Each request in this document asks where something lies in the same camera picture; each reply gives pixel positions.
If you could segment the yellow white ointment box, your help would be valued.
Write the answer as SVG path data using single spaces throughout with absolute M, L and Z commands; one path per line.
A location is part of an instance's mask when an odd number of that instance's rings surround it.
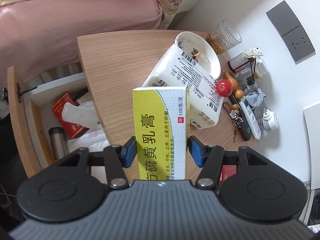
M 190 131 L 187 87 L 139 87 L 132 91 L 141 180 L 184 180 Z

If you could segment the red cigarette carton in drawer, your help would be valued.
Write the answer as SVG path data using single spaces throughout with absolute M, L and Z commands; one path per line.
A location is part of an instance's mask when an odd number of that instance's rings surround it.
M 78 138 L 88 131 L 87 127 L 80 124 L 79 118 L 76 116 L 78 106 L 68 92 L 60 96 L 51 109 L 71 139 Z

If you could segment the wooden drawer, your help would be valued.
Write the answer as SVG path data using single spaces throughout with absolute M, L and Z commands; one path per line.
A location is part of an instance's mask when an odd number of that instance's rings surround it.
M 30 178 L 54 162 L 48 131 L 60 126 L 51 107 L 65 92 L 87 87 L 84 73 L 29 88 L 14 67 L 7 73 L 12 129 L 24 170 Z

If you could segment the silver thermos bottle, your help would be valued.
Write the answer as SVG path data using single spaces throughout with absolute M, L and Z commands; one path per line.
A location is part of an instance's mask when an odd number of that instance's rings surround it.
M 52 127 L 49 129 L 50 142 L 54 160 L 60 160 L 69 154 L 65 130 L 63 127 Z

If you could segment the white remote control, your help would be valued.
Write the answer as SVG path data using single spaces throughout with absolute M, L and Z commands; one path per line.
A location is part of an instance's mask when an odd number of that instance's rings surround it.
M 247 119 L 247 122 L 249 124 L 249 127 L 252 131 L 252 134 L 256 140 L 260 140 L 262 136 L 261 129 L 258 125 L 258 121 L 249 105 L 249 103 L 246 100 L 246 97 L 243 96 L 239 101 L 238 101 L 242 111 L 244 112 L 244 115 Z

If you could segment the white plug adapter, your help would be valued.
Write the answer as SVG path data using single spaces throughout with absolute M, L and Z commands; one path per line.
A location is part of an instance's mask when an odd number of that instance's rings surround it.
M 279 120 L 274 111 L 264 108 L 259 120 L 260 128 L 263 131 L 274 131 L 279 128 Z

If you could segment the white cabinet door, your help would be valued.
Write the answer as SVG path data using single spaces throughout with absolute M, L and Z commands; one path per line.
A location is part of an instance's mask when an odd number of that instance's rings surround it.
M 309 137 L 310 162 L 311 162 L 311 189 L 319 189 L 319 161 L 320 161 L 320 123 L 319 102 L 303 109 L 304 118 Z

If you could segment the grey crumpled cloth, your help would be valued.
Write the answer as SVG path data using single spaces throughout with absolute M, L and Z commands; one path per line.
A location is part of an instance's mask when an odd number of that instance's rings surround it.
M 253 108 L 259 108 L 265 101 L 266 95 L 259 87 L 247 87 L 244 90 L 244 95 L 248 104 Z

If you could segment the small orange gourd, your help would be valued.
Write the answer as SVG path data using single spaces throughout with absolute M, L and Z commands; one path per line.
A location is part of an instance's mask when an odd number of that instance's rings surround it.
M 228 72 L 223 72 L 223 75 L 225 79 L 231 83 L 235 98 L 237 100 L 241 100 L 244 97 L 244 91 L 239 89 L 239 85 L 236 79 L 232 77 Z

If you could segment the brown medicine bottle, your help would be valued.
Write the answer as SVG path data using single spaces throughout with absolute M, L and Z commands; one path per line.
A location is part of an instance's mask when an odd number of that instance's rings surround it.
M 248 58 L 245 58 L 242 53 L 233 57 L 228 61 L 228 66 L 230 70 L 234 73 L 240 72 L 242 69 L 249 65 Z

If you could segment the white flower diffuser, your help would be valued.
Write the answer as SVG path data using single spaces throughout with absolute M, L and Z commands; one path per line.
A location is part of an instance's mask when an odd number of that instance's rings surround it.
M 250 63 L 253 79 L 259 79 L 268 72 L 267 65 L 262 59 L 263 53 L 259 48 L 245 49 L 242 57 Z

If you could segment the wooden nightstand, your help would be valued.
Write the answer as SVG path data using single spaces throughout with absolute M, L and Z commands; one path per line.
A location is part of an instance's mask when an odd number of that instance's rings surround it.
M 156 63 L 174 43 L 181 30 L 116 31 L 78 38 L 78 51 L 87 87 L 95 110 L 110 144 L 124 144 L 135 135 L 132 90 L 141 87 Z M 222 108 L 218 123 L 212 128 L 190 134 L 205 145 L 219 145 L 236 151 L 253 147 L 257 140 L 234 137 L 235 126 Z

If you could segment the white tissue pack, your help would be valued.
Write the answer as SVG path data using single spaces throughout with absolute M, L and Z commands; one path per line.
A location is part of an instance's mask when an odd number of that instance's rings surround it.
M 189 89 L 190 122 L 198 129 L 217 125 L 223 97 L 217 81 L 185 51 L 173 44 L 157 62 L 143 87 L 183 86 Z

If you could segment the pink bed sheet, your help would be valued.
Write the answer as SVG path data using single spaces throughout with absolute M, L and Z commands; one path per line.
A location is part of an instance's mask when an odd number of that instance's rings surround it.
M 1 86 L 14 67 L 24 80 L 79 61 L 79 36 L 156 29 L 157 0 L 28 0 L 1 7 Z

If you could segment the grey wall socket panel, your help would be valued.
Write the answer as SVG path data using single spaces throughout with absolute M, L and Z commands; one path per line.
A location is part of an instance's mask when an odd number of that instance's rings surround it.
M 286 1 L 280 2 L 266 14 L 284 41 L 295 64 L 316 54 L 308 34 Z

